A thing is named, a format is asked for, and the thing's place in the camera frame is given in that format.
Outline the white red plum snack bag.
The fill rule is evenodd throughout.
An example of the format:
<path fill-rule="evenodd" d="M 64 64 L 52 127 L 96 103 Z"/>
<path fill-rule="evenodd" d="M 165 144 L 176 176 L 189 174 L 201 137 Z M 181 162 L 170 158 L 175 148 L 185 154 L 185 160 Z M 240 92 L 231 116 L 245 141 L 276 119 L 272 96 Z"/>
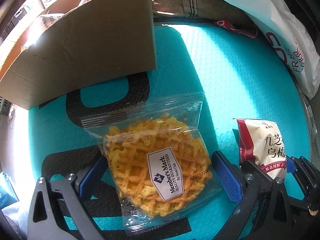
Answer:
<path fill-rule="evenodd" d="M 287 161 L 283 137 L 276 122 L 237 119 L 240 163 L 253 161 L 271 178 L 285 179 Z"/>

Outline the clear bag yellow waffle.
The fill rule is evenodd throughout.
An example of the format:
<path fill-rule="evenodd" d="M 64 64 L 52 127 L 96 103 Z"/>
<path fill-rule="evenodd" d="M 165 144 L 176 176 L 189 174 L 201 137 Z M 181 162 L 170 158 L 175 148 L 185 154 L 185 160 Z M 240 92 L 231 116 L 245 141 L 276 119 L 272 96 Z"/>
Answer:
<path fill-rule="evenodd" d="M 107 159 L 127 234 L 170 224 L 221 191 L 198 129 L 203 100 L 178 94 L 81 118 Z"/>

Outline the grey fleece blanket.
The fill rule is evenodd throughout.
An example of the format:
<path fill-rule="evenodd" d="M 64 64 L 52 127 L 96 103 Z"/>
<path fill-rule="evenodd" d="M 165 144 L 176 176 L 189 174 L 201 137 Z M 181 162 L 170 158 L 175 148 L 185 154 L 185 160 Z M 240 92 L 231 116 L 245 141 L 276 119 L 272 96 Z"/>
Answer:
<path fill-rule="evenodd" d="M 15 202 L 3 208 L 2 212 L 18 237 L 20 239 L 27 239 L 29 206 L 26 202 Z"/>

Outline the teal foam mat black print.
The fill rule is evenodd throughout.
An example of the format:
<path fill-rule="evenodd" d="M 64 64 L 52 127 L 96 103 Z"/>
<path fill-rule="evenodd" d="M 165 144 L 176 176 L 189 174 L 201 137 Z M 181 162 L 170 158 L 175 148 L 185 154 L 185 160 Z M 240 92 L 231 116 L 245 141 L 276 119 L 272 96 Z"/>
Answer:
<path fill-rule="evenodd" d="M 286 66 L 259 35 L 212 25 L 155 27 L 157 68 L 63 95 L 29 111 L 34 178 L 62 179 L 98 153 L 80 119 L 98 107 L 204 92 L 199 130 L 208 152 L 239 163 L 238 119 L 277 123 L 287 155 L 311 157 L 305 106 Z"/>

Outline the small red wrapper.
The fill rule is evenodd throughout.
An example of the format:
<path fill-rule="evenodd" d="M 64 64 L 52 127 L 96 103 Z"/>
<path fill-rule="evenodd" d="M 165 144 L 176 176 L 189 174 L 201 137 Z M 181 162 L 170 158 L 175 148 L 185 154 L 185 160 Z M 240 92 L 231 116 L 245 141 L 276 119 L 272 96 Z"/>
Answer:
<path fill-rule="evenodd" d="M 234 25 L 231 24 L 228 20 L 219 20 L 215 21 L 214 24 L 218 27 L 221 27 L 223 29 L 226 29 L 228 31 L 231 31 L 233 33 L 241 34 L 246 37 L 249 37 L 251 39 L 255 39 L 258 36 L 258 28 L 257 27 L 252 27 L 249 29 L 245 28 L 237 28 Z"/>

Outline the white plastic shopping bag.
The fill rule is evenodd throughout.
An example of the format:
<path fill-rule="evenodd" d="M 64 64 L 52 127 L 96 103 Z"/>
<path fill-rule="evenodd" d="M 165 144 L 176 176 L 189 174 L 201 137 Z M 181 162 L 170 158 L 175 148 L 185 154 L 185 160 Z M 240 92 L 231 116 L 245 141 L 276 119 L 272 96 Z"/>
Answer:
<path fill-rule="evenodd" d="M 306 27 L 284 0 L 224 1 L 247 14 L 312 99 L 319 89 L 319 54 Z"/>

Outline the brown cardboard box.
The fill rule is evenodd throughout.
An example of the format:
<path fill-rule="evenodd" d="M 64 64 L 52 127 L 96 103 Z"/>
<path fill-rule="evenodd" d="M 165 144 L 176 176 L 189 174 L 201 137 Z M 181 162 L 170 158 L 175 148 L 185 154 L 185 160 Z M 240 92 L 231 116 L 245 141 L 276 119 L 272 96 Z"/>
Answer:
<path fill-rule="evenodd" d="M 1 71 L 1 96 L 23 109 L 156 68 L 151 0 L 58 0 L 48 12 L 62 16 Z"/>

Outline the pile of dark clothes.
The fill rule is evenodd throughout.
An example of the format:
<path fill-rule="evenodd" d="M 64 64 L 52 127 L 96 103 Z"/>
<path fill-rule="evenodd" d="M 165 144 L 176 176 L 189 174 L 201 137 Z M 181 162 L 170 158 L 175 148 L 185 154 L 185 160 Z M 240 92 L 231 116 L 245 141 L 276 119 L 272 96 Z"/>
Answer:
<path fill-rule="evenodd" d="M 227 20 L 236 27 L 251 27 L 252 20 L 239 8 L 224 0 L 152 0 L 156 18 Z"/>

